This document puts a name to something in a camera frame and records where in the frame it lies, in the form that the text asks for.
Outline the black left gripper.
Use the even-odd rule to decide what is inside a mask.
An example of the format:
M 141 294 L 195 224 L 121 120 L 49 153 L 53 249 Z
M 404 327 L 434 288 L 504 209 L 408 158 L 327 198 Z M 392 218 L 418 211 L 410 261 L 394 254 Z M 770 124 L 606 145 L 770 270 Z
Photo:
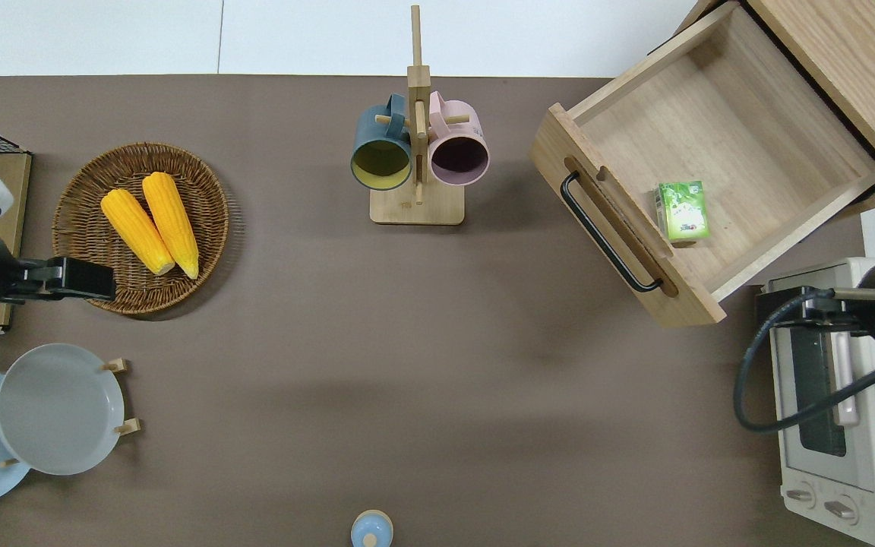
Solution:
M 55 257 L 49 259 L 49 269 L 49 294 L 104 302 L 117 297 L 115 271 L 105 264 Z

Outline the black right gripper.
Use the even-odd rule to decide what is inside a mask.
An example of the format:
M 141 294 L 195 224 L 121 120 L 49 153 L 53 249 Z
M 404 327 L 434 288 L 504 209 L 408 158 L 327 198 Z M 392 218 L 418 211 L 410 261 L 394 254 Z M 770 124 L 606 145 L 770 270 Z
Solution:
M 810 295 L 815 292 L 815 287 L 792 287 L 788 289 L 780 289 L 772 292 L 760 292 L 756 294 L 756 320 L 757 326 L 762 327 L 779 308 L 787 305 L 789 301 L 796 297 Z M 786 311 L 778 321 L 774 323 L 774 327 L 812 327 L 815 325 L 815 318 L 810 314 L 808 308 L 808 300 L 797 304 Z

